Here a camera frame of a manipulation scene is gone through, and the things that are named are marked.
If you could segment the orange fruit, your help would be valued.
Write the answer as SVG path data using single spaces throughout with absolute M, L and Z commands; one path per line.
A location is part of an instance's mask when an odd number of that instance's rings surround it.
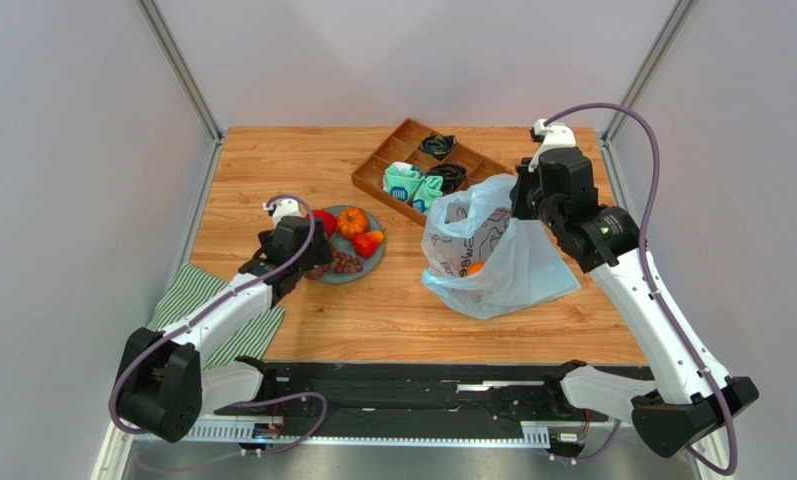
M 466 275 L 467 276 L 474 275 L 474 274 L 480 272 L 483 269 L 483 267 L 484 267 L 484 263 L 482 261 L 475 262 L 475 263 L 471 264 L 468 267 L 468 269 L 466 270 Z

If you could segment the purple grape bunch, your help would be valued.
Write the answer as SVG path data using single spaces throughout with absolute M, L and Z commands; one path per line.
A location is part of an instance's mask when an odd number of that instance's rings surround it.
M 363 261 L 355 254 L 332 249 L 332 262 L 327 271 L 334 274 L 356 274 L 363 270 Z

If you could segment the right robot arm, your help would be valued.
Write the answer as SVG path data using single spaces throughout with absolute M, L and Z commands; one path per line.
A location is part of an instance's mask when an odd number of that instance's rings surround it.
M 748 377 L 734 377 L 692 332 L 662 292 L 640 229 L 623 208 L 599 202 L 590 160 L 576 147 L 556 148 L 515 168 L 512 215 L 540 221 L 558 246 L 600 287 L 643 352 L 652 378 L 636 380 L 572 360 L 547 373 L 558 416 L 592 410 L 631 424 L 646 446 L 670 458 L 726 423 L 759 397 Z

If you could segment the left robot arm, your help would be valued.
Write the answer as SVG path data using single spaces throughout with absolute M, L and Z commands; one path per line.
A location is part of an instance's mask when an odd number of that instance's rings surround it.
M 260 248 L 221 290 L 181 319 L 127 339 L 108 402 L 121 431 L 181 440 L 199 417 L 256 399 L 259 361 L 239 357 L 207 369 L 208 359 L 243 327 L 289 295 L 305 273 L 329 264 L 323 222 L 284 216 L 259 235 Z

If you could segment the dark purple passion fruit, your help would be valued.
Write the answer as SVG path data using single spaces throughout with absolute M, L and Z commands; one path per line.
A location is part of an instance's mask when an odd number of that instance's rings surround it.
M 325 267 L 318 266 L 309 271 L 306 271 L 304 273 L 304 277 L 309 280 L 317 281 L 324 275 L 324 273 L 325 273 Z

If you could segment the red-orange pear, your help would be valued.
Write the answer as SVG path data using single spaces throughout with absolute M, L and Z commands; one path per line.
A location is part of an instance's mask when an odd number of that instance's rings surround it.
M 383 231 L 367 231 L 354 235 L 351 245 L 358 257 L 369 259 L 377 253 L 384 240 Z

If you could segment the light blue cartoon plastic bag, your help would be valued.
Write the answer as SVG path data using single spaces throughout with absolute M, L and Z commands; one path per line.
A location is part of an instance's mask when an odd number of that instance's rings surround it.
M 421 249 L 421 284 L 450 309 L 488 320 L 580 289 L 576 275 L 538 221 L 511 215 L 512 175 L 501 174 L 437 199 Z M 482 261 L 483 269 L 466 275 Z

